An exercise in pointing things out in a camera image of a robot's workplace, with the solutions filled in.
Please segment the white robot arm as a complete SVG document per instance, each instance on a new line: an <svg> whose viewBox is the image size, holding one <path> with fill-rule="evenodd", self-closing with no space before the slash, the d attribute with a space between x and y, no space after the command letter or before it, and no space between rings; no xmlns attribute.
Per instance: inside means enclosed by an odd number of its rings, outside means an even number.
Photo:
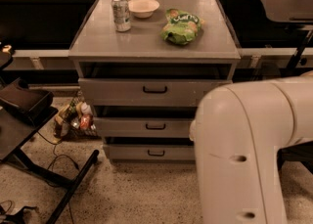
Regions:
<svg viewBox="0 0 313 224"><path fill-rule="evenodd" d="M287 224L277 153L313 140L313 77L215 88L190 135L203 224Z"/></svg>

